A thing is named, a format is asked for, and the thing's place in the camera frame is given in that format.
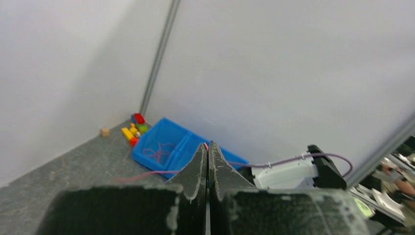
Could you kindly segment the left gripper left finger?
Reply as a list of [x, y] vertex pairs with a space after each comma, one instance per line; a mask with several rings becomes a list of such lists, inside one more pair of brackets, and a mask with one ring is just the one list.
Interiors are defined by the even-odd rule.
[[163, 184], [118, 185], [60, 192], [38, 235], [203, 235], [206, 232], [208, 150]]

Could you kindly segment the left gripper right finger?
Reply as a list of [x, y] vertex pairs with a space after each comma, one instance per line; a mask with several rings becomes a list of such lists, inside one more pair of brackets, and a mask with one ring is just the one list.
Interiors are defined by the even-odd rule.
[[365, 219], [341, 189], [258, 189], [208, 147], [213, 235], [367, 235]]

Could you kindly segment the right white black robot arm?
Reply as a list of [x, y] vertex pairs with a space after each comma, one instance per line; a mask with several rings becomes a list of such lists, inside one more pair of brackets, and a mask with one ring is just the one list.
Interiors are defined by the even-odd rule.
[[352, 163], [338, 154], [324, 153], [312, 144], [300, 156], [266, 164], [240, 164], [237, 171], [259, 189], [346, 189], [344, 179]]

